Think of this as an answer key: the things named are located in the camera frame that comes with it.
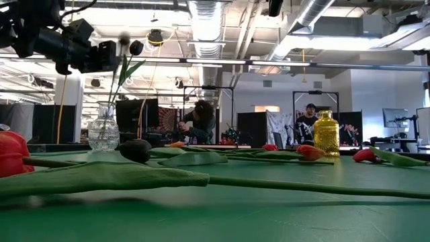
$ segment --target green tabletop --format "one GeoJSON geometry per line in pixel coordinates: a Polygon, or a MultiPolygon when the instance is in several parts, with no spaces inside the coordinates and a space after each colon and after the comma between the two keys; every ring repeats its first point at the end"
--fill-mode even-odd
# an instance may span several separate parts
{"type": "MultiPolygon", "coordinates": [[[[44,159],[125,161],[119,153],[44,159]]],[[[430,169],[354,163],[231,162],[190,171],[357,188],[429,192],[430,169]]],[[[0,241],[428,241],[430,202],[234,188],[161,188],[0,201],[0,241]]]]}

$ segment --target monitor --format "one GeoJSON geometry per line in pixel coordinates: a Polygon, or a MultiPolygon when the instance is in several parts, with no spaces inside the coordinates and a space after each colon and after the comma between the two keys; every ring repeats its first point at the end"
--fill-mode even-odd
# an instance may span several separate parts
{"type": "MultiPolygon", "coordinates": [[[[138,128],[142,99],[116,102],[116,122],[120,132],[136,132],[138,128]]],[[[147,99],[142,112],[142,127],[156,127],[159,125],[159,101],[147,99]]]]}
{"type": "Polygon", "coordinates": [[[409,128],[409,121],[406,119],[408,110],[401,108],[384,108],[385,128],[409,128]]]}

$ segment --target yellow bottle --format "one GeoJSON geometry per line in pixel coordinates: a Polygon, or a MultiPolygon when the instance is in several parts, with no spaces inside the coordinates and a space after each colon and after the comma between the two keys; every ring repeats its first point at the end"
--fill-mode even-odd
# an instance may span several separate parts
{"type": "Polygon", "coordinates": [[[320,111],[315,122],[315,147],[325,151],[327,157],[339,157],[339,124],[332,119],[331,111],[320,111]]]}

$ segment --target chair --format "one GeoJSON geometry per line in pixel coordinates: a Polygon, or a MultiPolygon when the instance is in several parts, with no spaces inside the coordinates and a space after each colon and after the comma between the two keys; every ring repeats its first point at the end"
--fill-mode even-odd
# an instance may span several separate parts
{"type": "Polygon", "coordinates": [[[282,142],[282,136],[278,132],[273,132],[273,137],[275,139],[275,145],[278,149],[284,149],[284,143],[282,142]]]}

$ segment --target person with dark hair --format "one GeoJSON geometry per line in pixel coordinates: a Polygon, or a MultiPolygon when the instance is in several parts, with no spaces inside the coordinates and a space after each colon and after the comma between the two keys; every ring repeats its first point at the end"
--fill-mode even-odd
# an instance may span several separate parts
{"type": "Polygon", "coordinates": [[[179,122],[179,128],[190,138],[196,138],[199,144],[212,143],[215,128],[215,115],[212,105],[204,100],[195,103],[194,111],[186,114],[179,122]],[[193,122],[192,127],[185,124],[193,122]]]}
{"type": "Polygon", "coordinates": [[[308,104],[306,106],[306,112],[296,120],[296,139],[299,144],[304,141],[314,141],[314,124],[318,120],[315,116],[316,106],[314,104],[308,104]]]}

